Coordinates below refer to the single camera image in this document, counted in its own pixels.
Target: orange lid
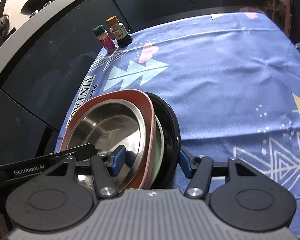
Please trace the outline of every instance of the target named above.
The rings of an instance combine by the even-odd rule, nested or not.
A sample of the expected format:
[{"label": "orange lid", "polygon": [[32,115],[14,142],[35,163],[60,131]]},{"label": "orange lid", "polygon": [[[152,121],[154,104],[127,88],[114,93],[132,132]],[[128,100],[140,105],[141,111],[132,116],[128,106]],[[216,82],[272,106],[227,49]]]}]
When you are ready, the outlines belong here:
[{"label": "orange lid", "polygon": [[119,20],[117,19],[116,16],[112,16],[106,20],[106,23],[108,23],[109,26],[115,25],[118,22],[119,22]]}]

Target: green bottle cap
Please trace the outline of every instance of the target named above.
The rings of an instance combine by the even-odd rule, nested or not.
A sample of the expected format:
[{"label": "green bottle cap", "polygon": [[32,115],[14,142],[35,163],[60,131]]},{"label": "green bottle cap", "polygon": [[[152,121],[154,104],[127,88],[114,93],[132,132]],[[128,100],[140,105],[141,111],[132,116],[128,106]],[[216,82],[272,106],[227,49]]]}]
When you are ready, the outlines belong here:
[{"label": "green bottle cap", "polygon": [[106,30],[104,29],[104,27],[102,25],[98,25],[97,27],[95,27],[93,30],[93,33],[96,35],[96,36],[99,36],[101,35],[102,33],[104,33]]}]

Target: table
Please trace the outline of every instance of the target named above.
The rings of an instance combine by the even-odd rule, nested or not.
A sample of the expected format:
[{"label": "table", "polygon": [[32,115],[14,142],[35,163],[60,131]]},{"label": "table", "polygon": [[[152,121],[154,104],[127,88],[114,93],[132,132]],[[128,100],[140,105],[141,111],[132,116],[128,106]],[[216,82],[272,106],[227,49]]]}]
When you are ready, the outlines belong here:
[{"label": "table", "polygon": [[[300,54],[265,15],[214,14],[154,26],[111,56],[102,50],[69,108],[120,89],[159,95],[175,111],[181,145],[225,162],[236,156],[297,199],[300,235]],[[173,186],[189,181],[178,166]],[[213,179],[211,190],[224,183]]]}]

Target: dark liquid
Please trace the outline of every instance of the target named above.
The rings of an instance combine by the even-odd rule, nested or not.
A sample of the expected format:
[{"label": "dark liquid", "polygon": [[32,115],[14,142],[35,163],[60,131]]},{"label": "dark liquid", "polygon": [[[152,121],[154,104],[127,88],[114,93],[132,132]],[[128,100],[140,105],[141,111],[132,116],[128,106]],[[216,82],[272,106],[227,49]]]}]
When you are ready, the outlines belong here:
[{"label": "dark liquid", "polygon": [[124,38],[117,41],[120,48],[128,46],[132,42],[132,37],[128,34]]}]

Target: gray ribbed panel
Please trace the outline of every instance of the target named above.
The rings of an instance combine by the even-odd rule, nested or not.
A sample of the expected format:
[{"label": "gray ribbed panel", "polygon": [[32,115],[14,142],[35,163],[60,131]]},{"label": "gray ribbed panel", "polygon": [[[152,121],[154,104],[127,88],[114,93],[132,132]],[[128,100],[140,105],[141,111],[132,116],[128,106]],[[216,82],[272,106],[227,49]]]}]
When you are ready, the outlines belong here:
[{"label": "gray ribbed panel", "polygon": [[249,233],[216,218],[201,200],[178,189],[125,190],[114,200],[103,200],[82,224],[54,234],[14,230],[9,240],[296,240],[287,229]]}]

